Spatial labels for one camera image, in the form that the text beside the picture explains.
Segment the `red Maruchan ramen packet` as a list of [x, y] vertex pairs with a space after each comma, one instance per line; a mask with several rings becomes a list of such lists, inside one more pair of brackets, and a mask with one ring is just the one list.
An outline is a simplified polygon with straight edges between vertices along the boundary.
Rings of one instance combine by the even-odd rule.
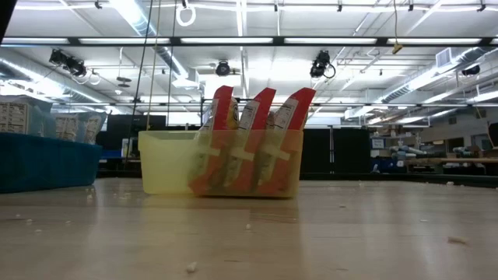
[[315, 91], [302, 88], [275, 112], [273, 128], [265, 132], [255, 194], [291, 198], [299, 185], [303, 128]]
[[221, 86], [213, 96], [208, 120], [195, 135], [188, 186], [198, 195], [208, 194], [223, 181], [223, 169], [231, 141], [233, 87]]
[[226, 127], [228, 130], [236, 130], [239, 124], [238, 102], [235, 98], [230, 99], [228, 114], [226, 117]]
[[265, 88], [243, 108], [223, 182], [229, 194], [246, 194], [251, 190], [256, 153], [264, 138], [275, 93], [275, 89]]

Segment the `blue Maruchan ramen packet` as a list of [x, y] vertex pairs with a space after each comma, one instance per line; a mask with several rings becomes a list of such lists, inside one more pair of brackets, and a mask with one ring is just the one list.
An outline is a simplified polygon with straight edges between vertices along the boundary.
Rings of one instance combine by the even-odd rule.
[[78, 114], [55, 114], [55, 134], [62, 140], [78, 142], [81, 136]]
[[84, 138], [86, 144], [95, 144], [96, 136], [102, 130], [102, 127], [107, 119], [107, 113], [86, 112], [84, 113]]
[[29, 96], [0, 96], [0, 132], [54, 138], [52, 105]]

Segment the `blue plastic bin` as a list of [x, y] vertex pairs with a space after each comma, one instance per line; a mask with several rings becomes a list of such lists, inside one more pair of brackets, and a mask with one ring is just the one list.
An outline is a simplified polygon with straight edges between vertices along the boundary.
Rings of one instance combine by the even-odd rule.
[[0, 133], [0, 194], [93, 184], [102, 147]]

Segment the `yellow plastic bin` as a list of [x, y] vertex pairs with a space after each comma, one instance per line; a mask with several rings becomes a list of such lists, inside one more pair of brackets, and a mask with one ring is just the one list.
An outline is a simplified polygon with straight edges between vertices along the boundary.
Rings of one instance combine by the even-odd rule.
[[147, 194], [292, 198], [303, 131], [142, 131], [139, 151]]

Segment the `black partition panel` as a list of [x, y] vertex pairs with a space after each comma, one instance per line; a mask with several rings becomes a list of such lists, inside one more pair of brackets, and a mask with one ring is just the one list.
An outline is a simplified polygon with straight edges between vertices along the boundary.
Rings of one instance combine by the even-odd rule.
[[370, 136], [361, 128], [307, 128], [301, 175], [368, 173]]

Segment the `black ceiling-mounted device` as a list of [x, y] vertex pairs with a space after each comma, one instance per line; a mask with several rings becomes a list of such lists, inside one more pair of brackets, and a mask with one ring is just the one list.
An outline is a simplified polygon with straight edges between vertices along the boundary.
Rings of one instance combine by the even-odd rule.
[[75, 77], [83, 77], [87, 73], [84, 61], [79, 60], [76, 57], [67, 55], [61, 50], [53, 49], [49, 58], [49, 62], [57, 67], [62, 67], [64, 70]]
[[326, 79], [333, 79], [336, 74], [335, 66], [331, 63], [331, 58], [326, 50], [318, 53], [317, 57], [313, 60], [310, 68], [310, 77], [318, 79], [325, 77]]

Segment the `black computer monitor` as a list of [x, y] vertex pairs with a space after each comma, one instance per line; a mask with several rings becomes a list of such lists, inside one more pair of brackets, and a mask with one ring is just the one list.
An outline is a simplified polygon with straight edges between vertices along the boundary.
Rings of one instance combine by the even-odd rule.
[[109, 132], [138, 132], [144, 130], [163, 130], [166, 127], [167, 118], [155, 115], [110, 115], [107, 119], [107, 131]]

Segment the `long wooden workbench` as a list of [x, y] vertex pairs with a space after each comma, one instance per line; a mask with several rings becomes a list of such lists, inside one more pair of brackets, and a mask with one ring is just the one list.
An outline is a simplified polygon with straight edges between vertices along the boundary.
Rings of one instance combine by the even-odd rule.
[[406, 159], [409, 173], [484, 175], [498, 177], [498, 158], [420, 158]]

